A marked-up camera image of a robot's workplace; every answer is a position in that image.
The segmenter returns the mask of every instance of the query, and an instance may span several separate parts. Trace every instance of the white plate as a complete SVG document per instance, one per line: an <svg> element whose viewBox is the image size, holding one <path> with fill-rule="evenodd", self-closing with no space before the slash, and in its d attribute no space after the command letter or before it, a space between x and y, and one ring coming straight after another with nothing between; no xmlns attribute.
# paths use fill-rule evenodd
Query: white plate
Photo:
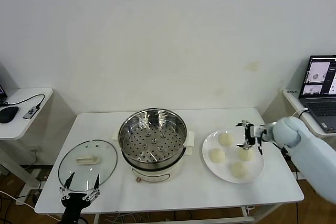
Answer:
<svg viewBox="0 0 336 224"><path fill-rule="evenodd" d="M229 132L235 139L235 142L230 147L222 146L218 141L218 136L224 132ZM237 146L237 144L243 144L244 140L245 132L243 127L233 127L211 133L205 139L202 147L202 154L205 164L219 178L232 183L244 184L255 180L264 169L264 157L259 153L258 148L253 146L251 149L254 152L252 160L241 160L238 156L238 150L240 148ZM221 148L224 150L226 158L223 163L218 164L210 160L209 152L213 148ZM247 174L244 178L236 178L232 175L230 167L235 162L242 162L244 165L246 165Z"/></svg>

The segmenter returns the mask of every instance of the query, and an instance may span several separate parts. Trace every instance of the pot handle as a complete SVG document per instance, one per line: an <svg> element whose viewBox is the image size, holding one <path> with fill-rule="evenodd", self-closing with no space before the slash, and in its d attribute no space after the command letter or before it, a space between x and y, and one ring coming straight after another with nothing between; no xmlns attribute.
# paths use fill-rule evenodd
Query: pot handle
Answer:
<svg viewBox="0 0 336 224"><path fill-rule="evenodd" d="M192 149L195 146L195 132L188 131L187 137L186 137L186 139L184 141L183 146L186 147L186 150L185 150L184 154L188 155L188 156L191 156Z"/></svg>
<svg viewBox="0 0 336 224"><path fill-rule="evenodd" d="M118 141L118 134L119 134L119 131L115 131L111 136L111 140L117 142Z"/></svg>

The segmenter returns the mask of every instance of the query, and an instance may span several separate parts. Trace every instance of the laptop keyboard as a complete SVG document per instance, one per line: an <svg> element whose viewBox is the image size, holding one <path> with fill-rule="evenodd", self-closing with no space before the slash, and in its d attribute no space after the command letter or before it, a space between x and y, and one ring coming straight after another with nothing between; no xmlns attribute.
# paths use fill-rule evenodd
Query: laptop keyboard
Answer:
<svg viewBox="0 0 336 224"><path fill-rule="evenodd" d="M314 102L307 103L307 106L316 116L336 115L336 102Z"/></svg>

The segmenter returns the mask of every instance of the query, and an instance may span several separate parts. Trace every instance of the glass lid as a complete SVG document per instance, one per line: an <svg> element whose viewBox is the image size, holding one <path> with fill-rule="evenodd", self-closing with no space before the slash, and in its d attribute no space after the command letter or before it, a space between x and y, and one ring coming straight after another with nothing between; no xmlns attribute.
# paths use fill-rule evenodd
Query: glass lid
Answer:
<svg viewBox="0 0 336 224"><path fill-rule="evenodd" d="M91 190L98 175L99 185L111 176L117 159L117 151L112 144L103 140L83 142L63 158L58 168L59 181L65 186L66 180L74 173L69 190Z"/></svg>

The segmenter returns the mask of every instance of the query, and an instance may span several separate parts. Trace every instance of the wooden floor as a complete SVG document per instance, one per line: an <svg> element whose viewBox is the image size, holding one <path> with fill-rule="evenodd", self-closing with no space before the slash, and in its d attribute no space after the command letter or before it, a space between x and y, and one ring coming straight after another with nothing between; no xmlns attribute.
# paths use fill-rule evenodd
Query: wooden floor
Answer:
<svg viewBox="0 0 336 224"><path fill-rule="evenodd" d="M40 175L40 179L46 180L49 174L49 170L43 170ZM10 195L15 195L17 191L22 187L23 182L12 174L8 176L0 177L0 190L9 193ZM300 224L335 224L336 223L336 205L333 205L324 199L322 199L317 193L312 189L312 187L305 181L300 180L299 185L304 193L304 201L298 203L298 218ZM0 206L0 218L5 217L5 212L10 204L11 200L8 200L7 196L1 194L3 198L2 204ZM32 197L29 198L28 202L30 205L34 205ZM140 216L143 222L148 221L147 213L140 213L140 215L133 215L137 222L140 222ZM151 222L158 222L164 220L194 220L194 219L210 219L210 218L225 218L225 217L238 217L241 216L241 211L239 208L233 209L211 209L211 210L191 210L191 211L167 211L167 212L151 212L149 214ZM91 224L93 223L94 215L84 215L84 217ZM116 214L101 215L100 223L109 224L111 222L105 221L105 219L113 221ZM57 221L43 215L37 215L34 211L26 206L17 206L14 202L9 208L6 219L10 222L7 224L56 224ZM134 219L132 216L124 217L125 223L133 223ZM265 219L259 222L259 224L296 224L297 214L296 214L296 204L286 204L278 208L276 211L271 213Z"/></svg>

